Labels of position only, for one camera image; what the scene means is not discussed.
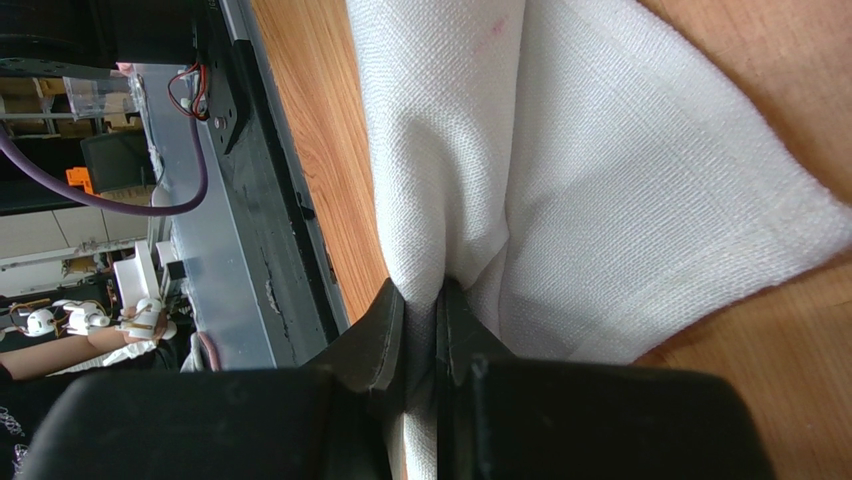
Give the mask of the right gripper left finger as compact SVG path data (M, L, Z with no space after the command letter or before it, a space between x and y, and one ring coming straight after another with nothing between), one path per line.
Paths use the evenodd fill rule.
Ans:
M365 314L307 365L332 375L321 479L403 479L405 301L387 279Z

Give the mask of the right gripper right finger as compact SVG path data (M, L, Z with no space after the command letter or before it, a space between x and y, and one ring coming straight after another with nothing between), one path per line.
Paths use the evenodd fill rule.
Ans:
M444 280L436 304L435 402L440 479L480 479L476 369L511 351L477 319L460 283Z

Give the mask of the white cloth napkin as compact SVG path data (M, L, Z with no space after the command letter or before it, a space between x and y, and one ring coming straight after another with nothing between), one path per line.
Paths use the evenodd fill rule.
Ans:
M626 364L826 262L851 210L635 1L351 1L379 242L405 301L395 464L438 475L435 304Z

